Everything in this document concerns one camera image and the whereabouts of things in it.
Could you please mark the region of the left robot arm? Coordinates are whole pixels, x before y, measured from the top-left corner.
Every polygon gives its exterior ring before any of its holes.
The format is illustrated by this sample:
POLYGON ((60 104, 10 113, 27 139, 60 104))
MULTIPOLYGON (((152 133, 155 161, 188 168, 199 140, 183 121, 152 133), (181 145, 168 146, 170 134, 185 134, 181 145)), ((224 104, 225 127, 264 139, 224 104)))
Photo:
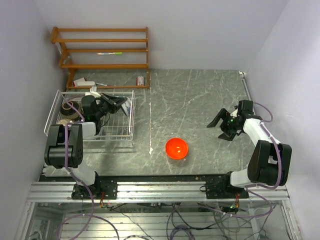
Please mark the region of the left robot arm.
POLYGON ((63 169, 75 180, 73 200, 113 194, 108 185, 102 184, 98 173, 84 162, 84 140, 99 136, 104 126, 103 117, 118 111, 127 115, 130 109, 131 101, 127 97, 98 92, 86 93, 80 101, 63 100, 62 122, 48 128, 44 162, 55 169, 63 169))

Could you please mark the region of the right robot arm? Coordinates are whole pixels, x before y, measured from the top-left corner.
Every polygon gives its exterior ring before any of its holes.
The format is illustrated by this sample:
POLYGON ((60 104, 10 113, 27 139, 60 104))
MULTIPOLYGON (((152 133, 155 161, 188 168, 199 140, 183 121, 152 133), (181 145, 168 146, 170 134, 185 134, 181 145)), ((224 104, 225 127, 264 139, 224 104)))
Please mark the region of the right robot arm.
POLYGON ((218 175, 199 188, 207 199, 246 199, 250 188, 274 190, 287 182, 292 147, 270 133, 265 126, 267 120, 254 113, 254 104, 251 100, 240 100, 233 112, 222 108, 207 125, 219 126, 221 140, 231 142, 235 136, 246 134, 254 145, 247 168, 218 175))

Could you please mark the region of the brown patterned bowl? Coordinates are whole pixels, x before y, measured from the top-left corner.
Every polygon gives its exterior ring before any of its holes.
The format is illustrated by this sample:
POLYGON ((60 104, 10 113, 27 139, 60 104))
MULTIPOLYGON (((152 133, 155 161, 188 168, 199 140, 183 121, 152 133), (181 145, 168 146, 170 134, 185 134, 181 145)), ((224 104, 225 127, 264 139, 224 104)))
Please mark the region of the brown patterned bowl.
POLYGON ((77 101, 64 102, 60 107, 60 115, 64 119, 76 120, 80 118, 82 107, 77 101))

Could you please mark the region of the plain white bowl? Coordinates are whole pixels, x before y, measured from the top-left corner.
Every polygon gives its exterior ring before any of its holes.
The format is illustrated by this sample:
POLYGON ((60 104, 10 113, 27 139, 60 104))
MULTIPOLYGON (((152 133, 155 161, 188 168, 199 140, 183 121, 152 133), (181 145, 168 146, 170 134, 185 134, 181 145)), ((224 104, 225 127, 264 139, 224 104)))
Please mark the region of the plain white bowl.
POLYGON ((82 133, 82 139, 83 141, 91 141, 95 140, 99 135, 94 135, 92 132, 83 132, 82 133))

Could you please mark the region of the black bowl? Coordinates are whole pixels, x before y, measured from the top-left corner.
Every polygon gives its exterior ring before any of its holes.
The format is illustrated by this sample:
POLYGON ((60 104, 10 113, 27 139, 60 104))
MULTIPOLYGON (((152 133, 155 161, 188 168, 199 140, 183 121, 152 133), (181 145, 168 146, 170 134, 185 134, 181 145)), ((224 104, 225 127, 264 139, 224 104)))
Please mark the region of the black bowl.
POLYGON ((60 119, 59 121, 57 121, 57 125, 66 125, 66 124, 70 124, 70 123, 73 123, 73 121, 71 119, 67 119, 67 118, 64 118, 64 119, 60 119))

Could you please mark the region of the blue floral bowl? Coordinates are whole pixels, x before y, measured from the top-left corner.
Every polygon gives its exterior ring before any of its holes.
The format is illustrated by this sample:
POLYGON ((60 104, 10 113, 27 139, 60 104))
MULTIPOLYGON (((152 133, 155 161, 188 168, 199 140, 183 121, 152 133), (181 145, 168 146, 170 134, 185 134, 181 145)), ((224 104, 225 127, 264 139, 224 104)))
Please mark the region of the blue floral bowl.
POLYGON ((131 107, 132 107, 132 102, 129 98, 127 98, 125 102, 121 104, 121 109, 125 116, 127 117, 130 116, 131 107))

